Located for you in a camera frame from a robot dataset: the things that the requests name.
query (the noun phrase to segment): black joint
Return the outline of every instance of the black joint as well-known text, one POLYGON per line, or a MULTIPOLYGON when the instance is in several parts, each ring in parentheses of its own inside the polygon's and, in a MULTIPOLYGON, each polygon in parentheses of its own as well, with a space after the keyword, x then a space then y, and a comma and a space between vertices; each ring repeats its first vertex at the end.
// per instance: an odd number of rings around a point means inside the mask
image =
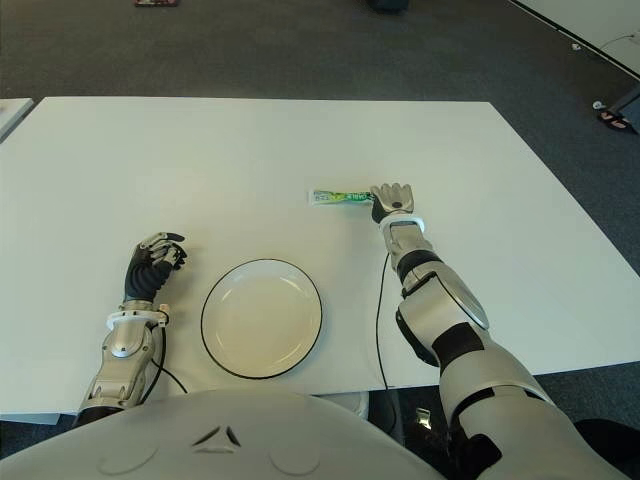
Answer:
POLYGON ((525 390, 524 393, 527 395, 527 397, 529 398, 535 398, 536 400, 544 400, 543 398, 540 397, 540 395, 537 395, 533 392, 530 392, 529 390, 525 390))
POLYGON ((421 278, 418 283, 416 283, 413 287, 411 287, 411 290, 407 291, 406 289, 403 288, 402 289, 402 298, 407 298, 409 295, 412 295, 414 292, 417 292, 418 290, 420 290, 420 287, 422 287, 429 280, 431 280, 432 278, 437 277, 437 276, 438 276, 438 274, 436 272, 431 272, 431 273, 429 273, 429 275, 421 278))
POLYGON ((134 265, 127 272, 125 294, 127 298, 153 302, 156 293, 169 278, 172 266, 168 262, 159 262, 155 267, 134 265))
POLYGON ((496 393, 493 391, 493 388, 483 388, 482 390, 472 393, 458 404, 458 406, 453 410, 451 418, 457 419, 462 412, 474 403, 478 403, 480 400, 484 400, 485 398, 494 397, 495 395, 496 393))
POLYGON ((400 277, 400 282, 404 282, 404 279, 409 275, 411 270, 427 262, 442 262, 442 260, 429 250, 414 250, 411 253, 407 253, 398 262, 397 272, 398 277, 400 277))
POLYGON ((479 433, 460 442, 454 460, 462 478, 476 479, 502 458, 502 452, 486 435, 479 433))
POLYGON ((440 375, 456 358, 465 353, 484 350, 478 334, 468 323, 458 323, 435 339, 431 345, 440 362, 440 375))
POLYGON ((96 420, 100 420, 102 418, 108 417, 109 415, 113 415, 114 413, 121 412, 122 408, 118 407, 91 407, 85 410, 82 410, 76 419, 73 421, 73 425, 71 428, 78 428, 83 425, 87 425, 88 423, 95 422, 96 420))
POLYGON ((374 222, 380 223, 384 217, 388 214, 384 208, 382 208, 382 204, 380 200, 375 195, 373 196, 373 209, 371 210, 371 218, 374 222))
POLYGON ((422 343, 420 343, 420 340, 418 340, 416 336, 413 334, 413 332, 407 325, 407 322, 405 322, 404 318, 402 318, 402 313, 400 313, 400 310, 396 311, 396 323, 398 324, 398 328, 400 328, 402 335, 404 335, 404 338, 407 340, 407 342, 409 342, 409 345, 411 345, 411 348, 413 348, 413 351, 416 353, 416 356, 423 362, 428 363, 429 365, 432 365, 434 367, 437 367, 438 361, 431 354, 431 352, 427 350, 426 347, 422 345, 422 343))

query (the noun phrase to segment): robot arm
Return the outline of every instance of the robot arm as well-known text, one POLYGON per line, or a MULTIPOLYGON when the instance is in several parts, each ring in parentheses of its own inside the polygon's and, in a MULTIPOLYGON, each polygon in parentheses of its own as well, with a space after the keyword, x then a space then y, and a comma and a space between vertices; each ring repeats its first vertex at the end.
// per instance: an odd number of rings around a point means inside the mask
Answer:
POLYGON ((102 366, 91 382, 74 426, 134 407, 141 402, 145 369, 155 351, 151 329, 165 328, 166 305, 153 306, 157 291, 187 254, 176 243, 184 237, 157 233, 136 246, 125 277, 124 300, 109 315, 111 332, 102 343, 102 366))
POLYGON ((478 300, 424 239, 411 187, 385 184, 371 192, 372 217, 403 286, 396 321, 416 355, 440 368, 449 454, 463 477, 626 478, 491 339, 478 300))

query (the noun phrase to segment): black cable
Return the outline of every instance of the black cable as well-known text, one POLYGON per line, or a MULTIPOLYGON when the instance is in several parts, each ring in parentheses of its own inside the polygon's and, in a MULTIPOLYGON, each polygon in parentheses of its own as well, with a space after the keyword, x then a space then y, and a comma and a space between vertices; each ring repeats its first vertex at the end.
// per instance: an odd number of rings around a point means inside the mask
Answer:
POLYGON ((158 383, 158 378, 160 378, 160 374, 162 373, 162 370, 164 369, 164 359, 167 353, 167 334, 164 331, 164 328, 161 328, 160 331, 162 332, 162 351, 160 352, 160 366, 158 368, 158 370, 156 370, 156 374, 153 377, 153 380, 151 381, 151 384, 149 385, 149 388, 147 389, 147 392, 142 396, 142 398, 140 399, 140 402, 138 403, 138 405, 142 405, 144 402, 147 401, 147 398, 149 398, 149 395, 151 394, 151 392, 153 391, 153 389, 156 386, 156 383, 158 383))
POLYGON ((396 423, 398 421, 398 414, 396 413, 396 407, 393 404, 393 400, 391 400, 390 392, 389 392, 389 384, 387 384, 387 376, 384 374, 384 368, 382 366, 382 357, 380 356, 380 339, 379 339, 379 325, 380 325, 380 307, 382 306, 382 292, 384 290, 384 273, 387 270, 387 263, 389 262, 389 254, 384 259, 384 264, 382 266, 382 278, 380 279, 380 296, 378 297, 378 311, 376 312, 376 351, 378 352, 378 365, 380 366, 380 373, 382 374, 382 382, 384 383, 384 390, 386 392, 386 398, 389 401, 389 405, 391 406, 391 411, 393 412, 393 422, 391 422, 391 427, 386 431, 387 435, 393 432, 393 429, 396 428, 396 423))
POLYGON ((614 38, 613 40, 609 40, 607 43, 601 45, 598 47, 598 50, 602 50, 604 47, 606 47, 607 45, 612 44, 613 42, 617 42, 618 40, 623 40, 625 38, 633 38, 635 35, 624 35, 622 37, 618 37, 618 38, 614 38))
POLYGON ((161 367, 160 365, 158 365, 153 358, 151 359, 151 363, 153 363, 158 369, 162 370, 164 373, 169 375, 172 378, 172 380, 176 382, 176 384, 180 387, 180 390, 182 390, 184 393, 189 393, 185 388, 185 386, 182 384, 182 382, 178 380, 178 377, 176 377, 173 373, 171 373, 165 367, 161 367))
MULTIPOLYGON (((159 311, 159 312, 161 312, 161 313, 163 313, 163 314, 164 314, 164 316, 167 318, 167 325, 168 325, 168 324, 169 324, 169 315, 168 315, 166 312, 163 312, 162 310, 158 310, 158 311, 159 311)), ((154 328, 156 328, 157 326, 158 326, 157 324, 156 324, 156 325, 153 325, 151 328, 149 328, 149 330, 150 330, 151 332, 153 332, 153 329, 154 329, 154 328)), ((165 331, 165 329, 164 329, 164 328, 162 329, 162 336, 163 336, 162 351, 164 352, 164 351, 166 350, 166 347, 167 347, 166 331, 165 331)), ((178 377, 176 377, 173 373, 171 373, 171 372, 169 371, 169 369, 165 368, 163 365, 159 365, 159 364, 158 364, 158 363, 153 359, 153 357, 151 357, 151 363, 153 363, 153 364, 156 366, 156 368, 158 369, 158 371, 159 371, 159 372, 164 372, 164 373, 166 373, 167 375, 169 375, 169 376, 171 377, 171 379, 172 379, 174 382, 176 382, 176 384, 180 387, 180 389, 181 389, 184 393, 189 393, 189 392, 188 392, 188 390, 185 388, 184 384, 183 384, 180 380, 178 380, 178 377)), ((147 391, 146 397, 148 397, 148 396, 149 396, 149 393, 151 393, 151 388, 152 388, 152 387, 155 387, 155 383, 152 383, 152 384, 149 386, 149 390, 147 391)))

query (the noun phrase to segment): white table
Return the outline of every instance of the white table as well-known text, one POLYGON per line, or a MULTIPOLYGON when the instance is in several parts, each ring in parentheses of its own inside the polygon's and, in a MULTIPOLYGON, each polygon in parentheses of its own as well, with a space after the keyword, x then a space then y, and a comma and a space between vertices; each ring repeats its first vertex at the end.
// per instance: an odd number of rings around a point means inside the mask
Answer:
POLYGON ((0 142, 33 105, 30 98, 0 98, 0 142))
MULTIPOLYGON (((162 290, 167 366, 192 390, 382 387, 374 317, 385 249, 365 207, 310 207, 314 187, 410 182, 438 254, 482 301, 494 338, 533 373, 640 358, 640 280, 487 103, 49 98, 0 146, 0 411, 75 410, 100 363, 134 244, 183 233, 162 290), (216 367, 203 301, 227 270, 281 258, 324 305, 311 354, 254 381, 216 367)), ((386 275, 390 385, 437 382, 398 331, 386 275)), ((156 397, 177 394, 166 376, 156 397)))

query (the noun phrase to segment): white plate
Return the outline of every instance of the white plate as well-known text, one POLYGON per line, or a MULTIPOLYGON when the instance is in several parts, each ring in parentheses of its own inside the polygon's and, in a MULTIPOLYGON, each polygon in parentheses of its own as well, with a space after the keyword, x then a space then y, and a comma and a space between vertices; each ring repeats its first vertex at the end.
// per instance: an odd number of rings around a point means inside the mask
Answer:
POLYGON ((228 272, 209 292, 200 319, 211 358, 244 378, 291 370, 311 351, 321 325, 315 285, 280 260, 254 260, 228 272))

